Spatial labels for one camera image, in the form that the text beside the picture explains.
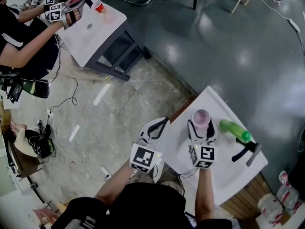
white stripe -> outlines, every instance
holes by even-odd
[[[96,106],[99,104],[100,100],[104,96],[104,94],[107,92],[111,84],[106,84],[100,91],[100,93],[97,95],[96,99],[94,100],[93,104]]]
[[[3,36],[4,40],[6,40],[8,43],[12,44],[15,47],[22,47],[22,45],[23,45],[23,42],[16,41],[12,37],[10,37],[8,34],[3,33],[2,36]]]
[[[77,126],[75,127],[74,131],[72,132],[72,134],[71,134],[71,136],[70,136],[70,138],[69,138],[69,141],[70,141],[70,142],[72,142],[72,140],[73,140],[73,138],[75,137],[76,133],[78,132],[79,128],[80,128],[79,125],[77,125]]]

black hair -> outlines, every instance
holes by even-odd
[[[6,136],[7,140],[11,143],[14,143],[16,141],[16,137],[11,129],[6,131],[5,136]]]

pink cup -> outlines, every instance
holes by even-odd
[[[192,115],[192,122],[198,128],[207,128],[211,117],[205,109],[198,109]]]

red cup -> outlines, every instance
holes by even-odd
[[[92,9],[98,11],[98,13],[101,13],[104,9],[104,6],[102,4],[101,1],[95,1],[92,6],[91,6]]]

white table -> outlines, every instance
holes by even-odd
[[[105,3],[103,5],[106,11],[98,13],[85,4],[82,18],[67,30],[60,29],[58,34],[81,67],[128,81],[130,78],[127,76],[128,71],[143,56],[150,58],[150,54],[136,37],[126,16]],[[122,40],[119,39],[122,37],[130,40],[130,45],[124,45],[125,48],[120,45]],[[113,55],[117,51],[120,52],[114,58],[104,55]],[[136,57],[131,55],[134,52],[137,52]],[[102,55],[112,64],[112,67],[98,61]],[[117,66],[120,66],[124,72],[116,70]]]
[[[219,121],[227,119],[244,127],[237,116],[226,103],[211,88],[207,87],[179,117],[170,125],[166,148],[163,150],[162,160],[172,167],[178,174],[190,171],[193,168],[190,154],[188,153],[187,121],[197,109],[207,110],[216,122],[219,130]],[[236,143],[232,134],[220,133],[216,146],[218,147],[217,161],[211,166],[214,203],[221,205],[245,185],[247,185],[268,164],[265,156],[260,152],[250,167],[246,161],[252,155],[247,152],[235,163],[232,156],[239,153],[244,147]],[[187,180],[195,187],[198,186],[199,171]]]

